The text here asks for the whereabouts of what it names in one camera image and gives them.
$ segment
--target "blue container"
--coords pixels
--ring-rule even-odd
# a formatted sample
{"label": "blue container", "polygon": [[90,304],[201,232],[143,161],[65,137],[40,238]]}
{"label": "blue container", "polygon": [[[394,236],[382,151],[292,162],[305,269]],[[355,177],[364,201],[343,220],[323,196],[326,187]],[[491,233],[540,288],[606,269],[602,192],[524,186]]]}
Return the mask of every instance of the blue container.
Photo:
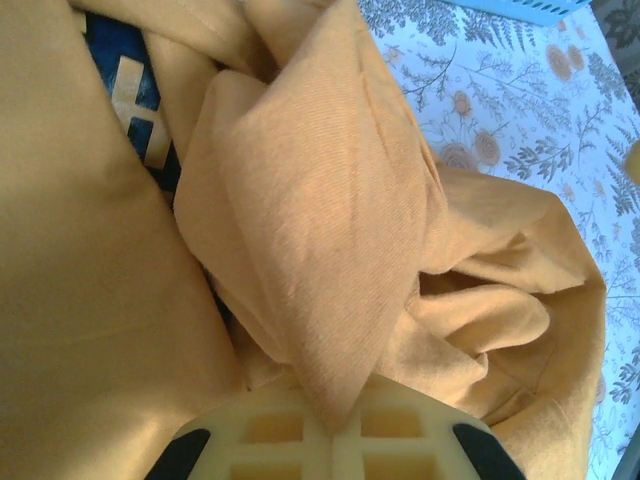
{"label": "blue container", "polygon": [[444,0],[544,27],[553,25],[592,0]]}

